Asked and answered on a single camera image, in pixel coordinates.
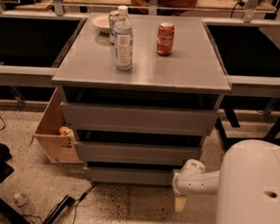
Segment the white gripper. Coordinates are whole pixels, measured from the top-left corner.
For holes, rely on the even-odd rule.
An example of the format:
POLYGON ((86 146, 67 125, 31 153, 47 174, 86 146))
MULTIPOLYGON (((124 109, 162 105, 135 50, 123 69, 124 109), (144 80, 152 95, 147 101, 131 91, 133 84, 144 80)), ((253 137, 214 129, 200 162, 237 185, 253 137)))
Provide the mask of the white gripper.
POLYGON ((211 195, 218 191, 220 171, 207 172, 204 164, 198 160, 190 159, 176 171, 172 179, 175 193, 175 212, 181 213, 186 206, 186 196, 200 194, 211 195))

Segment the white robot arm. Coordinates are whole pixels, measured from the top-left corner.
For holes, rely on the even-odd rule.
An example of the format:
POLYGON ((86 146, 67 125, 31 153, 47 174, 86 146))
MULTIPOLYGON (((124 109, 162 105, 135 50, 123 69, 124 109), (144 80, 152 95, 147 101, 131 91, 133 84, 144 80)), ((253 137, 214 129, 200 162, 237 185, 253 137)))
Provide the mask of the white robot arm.
POLYGON ((217 196, 216 224, 280 224, 280 146, 248 139, 232 145, 221 168, 207 173, 191 159, 172 180, 175 207, 193 194, 217 196))

